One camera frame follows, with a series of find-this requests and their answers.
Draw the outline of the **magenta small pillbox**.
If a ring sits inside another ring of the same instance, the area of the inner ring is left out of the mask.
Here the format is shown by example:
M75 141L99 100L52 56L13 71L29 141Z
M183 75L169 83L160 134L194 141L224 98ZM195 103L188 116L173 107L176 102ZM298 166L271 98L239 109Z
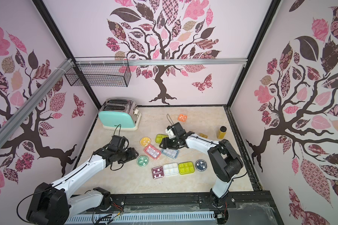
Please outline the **magenta small pillbox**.
M151 172L154 180L164 177L164 169L162 166L152 168Z

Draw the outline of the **yellow small pillbox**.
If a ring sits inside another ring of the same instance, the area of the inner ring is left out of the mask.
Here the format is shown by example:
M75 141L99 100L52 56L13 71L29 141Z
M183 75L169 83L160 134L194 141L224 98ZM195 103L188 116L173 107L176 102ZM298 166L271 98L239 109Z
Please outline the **yellow small pillbox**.
M200 137L202 137L202 138L206 138L206 139L208 139L208 136L207 136L207 135L205 135L205 134L203 134L203 133L199 133L199 136L200 136Z

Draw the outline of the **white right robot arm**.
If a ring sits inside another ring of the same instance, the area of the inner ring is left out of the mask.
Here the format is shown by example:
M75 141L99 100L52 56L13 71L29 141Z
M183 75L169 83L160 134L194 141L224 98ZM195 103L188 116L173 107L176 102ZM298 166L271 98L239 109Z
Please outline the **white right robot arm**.
M244 167L241 156L231 143L226 139L213 141L200 137L192 131L187 132L179 122L168 126L165 133L168 137L162 139L160 148L171 150L188 148L208 155L217 176L211 193L217 199L223 198L228 193L232 180Z

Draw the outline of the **green lid white pillbox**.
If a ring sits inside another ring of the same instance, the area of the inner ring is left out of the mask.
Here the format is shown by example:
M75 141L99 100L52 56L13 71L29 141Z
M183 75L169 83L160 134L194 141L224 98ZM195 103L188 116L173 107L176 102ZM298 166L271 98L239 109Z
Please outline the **green lid white pillbox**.
M192 174L195 172L194 164L193 162L183 162L178 164L179 174L180 175L186 175L186 174Z

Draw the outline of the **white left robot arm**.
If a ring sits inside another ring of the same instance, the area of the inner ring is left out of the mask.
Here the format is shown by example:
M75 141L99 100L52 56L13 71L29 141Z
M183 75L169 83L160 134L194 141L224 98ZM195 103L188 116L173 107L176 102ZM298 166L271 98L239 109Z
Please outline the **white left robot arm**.
M103 188L94 188L78 196L74 196L74 193L114 162L124 165L138 156L138 152L129 147L127 138L112 136L108 144L94 151L87 161L69 174L52 183L38 185L32 195L26 220L35 225L63 225L69 218L89 209L110 209L113 200L110 192Z

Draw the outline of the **olive lid pillbox back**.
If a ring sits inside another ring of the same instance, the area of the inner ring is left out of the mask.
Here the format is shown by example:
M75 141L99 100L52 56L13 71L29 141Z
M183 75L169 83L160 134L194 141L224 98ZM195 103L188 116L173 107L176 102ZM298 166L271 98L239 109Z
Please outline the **olive lid pillbox back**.
M167 138L167 137L169 137L169 136L168 135L164 135L164 134L157 134L156 137L155 137L155 142L157 144L160 144L162 142L162 140L164 138Z

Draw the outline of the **green round pillbox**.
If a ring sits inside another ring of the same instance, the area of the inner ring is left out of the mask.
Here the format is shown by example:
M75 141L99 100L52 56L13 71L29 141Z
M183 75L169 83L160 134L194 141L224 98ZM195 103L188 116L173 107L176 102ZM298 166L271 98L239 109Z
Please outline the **green round pillbox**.
M149 158L145 155L138 156L137 158L137 165L139 167L145 167L149 163Z

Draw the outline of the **dark round pillbox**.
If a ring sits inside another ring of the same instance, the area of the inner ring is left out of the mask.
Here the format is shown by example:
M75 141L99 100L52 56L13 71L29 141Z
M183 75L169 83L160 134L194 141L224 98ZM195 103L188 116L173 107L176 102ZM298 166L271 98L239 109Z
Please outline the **dark round pillbox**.
M203 159L198 159L196 162L195 162L195 168L200 171L200 172L203 172L207 169L207 163L205 160Z

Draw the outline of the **blue rectangular pillbox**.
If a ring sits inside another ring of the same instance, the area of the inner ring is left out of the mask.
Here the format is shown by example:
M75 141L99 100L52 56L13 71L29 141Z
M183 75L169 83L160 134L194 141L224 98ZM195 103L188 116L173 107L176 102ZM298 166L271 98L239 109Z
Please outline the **blue rectangular pillbox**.
M176 159L178 157L179 151L178 150L171 150L171 149L162 149L162 154L164 154L167 157Z

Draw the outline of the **clear white pillbox front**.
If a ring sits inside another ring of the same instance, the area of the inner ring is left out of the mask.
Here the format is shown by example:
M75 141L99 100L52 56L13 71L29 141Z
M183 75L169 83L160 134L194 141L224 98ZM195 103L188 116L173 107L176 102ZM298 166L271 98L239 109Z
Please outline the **clear white pillbox front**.
M178 163L176 162L164 164L162 167L163 167L164 176L173 176L173 175L179 174Z

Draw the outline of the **yellow round pillbox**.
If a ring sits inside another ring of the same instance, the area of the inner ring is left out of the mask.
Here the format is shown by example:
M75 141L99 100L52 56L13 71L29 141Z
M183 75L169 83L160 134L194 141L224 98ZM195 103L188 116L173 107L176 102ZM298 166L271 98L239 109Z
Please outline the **yellow round pillbox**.
M149 137L143 137L140 140L140 145L146 147L151 143L151 139Z

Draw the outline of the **red rectangular pillbox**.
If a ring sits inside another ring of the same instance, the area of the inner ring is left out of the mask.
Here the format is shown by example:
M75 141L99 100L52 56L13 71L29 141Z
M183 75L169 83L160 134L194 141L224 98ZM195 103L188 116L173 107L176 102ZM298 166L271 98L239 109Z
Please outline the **red rectangular pillbox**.
M151 144L144 148L144 152L154 160L157 160L161 156L161 151Z

